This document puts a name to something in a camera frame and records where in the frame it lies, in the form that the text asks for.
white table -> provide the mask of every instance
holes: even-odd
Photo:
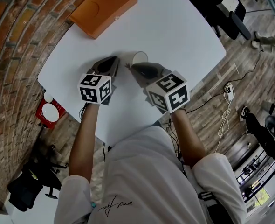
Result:
[[[109,145],[153,124],[162,114],[124,66],[126,52],[144,51],[149,62],[177,70],[193,88],[226,51],[189,0],[138,0],[96,40],[73,25],[45,62],[39,83],[80,122],[84,106],[77,91],[81,74],[98,60],[120,55],[121,64],[109,106],[101,105],[96,136]]]

red object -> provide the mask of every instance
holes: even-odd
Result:
[[[56,102],[55,99],[52,100],[52,102],[50,102],[52,105],[54,105],[58,112],[59,112],[59,119],[56,121],[56,122],[50,122],[49,120],[47,120],[43,113],[42,113],[42,107],[46,104],[47,102],[45,101],[44,98],[42,98],[39,106],[38,106],[38,109],[36,111],[36,117],[38,119],[40,119],[41,123],[44,124],[47,128],[49,129],[53,129],[56,125],[56,123],[58,122],[58,120],[63,116],[63,114],[65,113],[65,110],[63,109],[63,107],[58,103]]]

person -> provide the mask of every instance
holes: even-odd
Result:
[[[275,36],[262,37],[258,32],[254,32],[255,39],[251,41],[252,47],[270,53],[275,53]]]
[[[207,155],[185,110],[172,113],[184,162],[170,136],[159,126],[146,128],[116,144],[107,154],[103,198],[92,209],[90,181],[99,105],[84,111],[62,182],[55,224],[189,223],[212,224],[212,217],[246,219],[246,208],[233,170],[222,154]],[[206,192],[212,192],[204,198]],[[220,213],[208,212],[217,200]]]
[[[256,116],[250,112],[247,106],[243,107],[240,114],[240,121],[243,122],[244,120],[247,124],[246,134],[253,134],[266,154],[275,159],[275,145],[273,145],[271,134],[265,127],[260,125]]]

white circle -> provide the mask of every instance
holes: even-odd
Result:
[[[56,122],[59,119],[59,112],[57,108],[50,103],[46,103],[42,107],[42,113],[44,117],[50,122]]]
[[[137,52],[132,59],[133,65],[136,63],[141,63],[141,62],[148,62],[148,56],[143,51]]]
[[[48,103],[50,103],[50,102],[53,101],[53,97],[50,95],[49,92],[45,92],[44,95],[43,95],[43,97],[44,97],[44,100],[45,100],[46,102],[48,102]]]

black signature print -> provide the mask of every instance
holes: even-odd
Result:
[[[113,206],[116,206],[116,205],[117,205],[117,208],[119,208],[119,207],[122,207],[122,206],[133,205],[132,202],[129,202],[129,203],[119,202],[119,203],[113,204],[115,198],[116,198],[116,195],[115,195],[113,201],[111,201],[111,203],[109,203],[107,206],[104,206],[104,207],[100,208],[98,211],[104,210],[105,215],[108,217],[108,216],[109,216],[109,213],[110,213],[110,209],[111,209]]]

